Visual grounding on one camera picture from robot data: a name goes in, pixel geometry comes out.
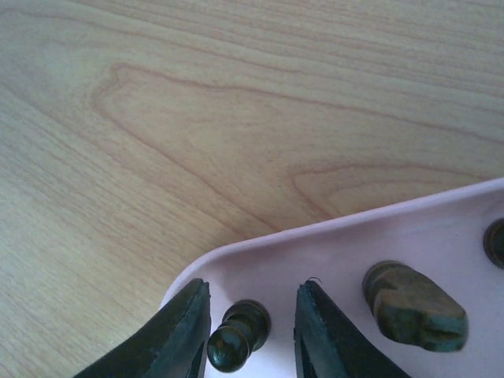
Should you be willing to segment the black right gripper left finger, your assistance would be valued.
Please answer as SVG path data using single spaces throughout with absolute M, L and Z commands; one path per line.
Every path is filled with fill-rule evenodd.
M 78 377 L 203 377 L 211 328 L 209 284 L 195 278 L 134 335 Z

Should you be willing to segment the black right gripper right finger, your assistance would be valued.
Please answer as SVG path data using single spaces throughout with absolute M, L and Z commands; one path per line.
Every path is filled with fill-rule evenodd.
M 295 309 L 298 377 L 407 377 L 354 326 L 313 280 L 300 285 Z

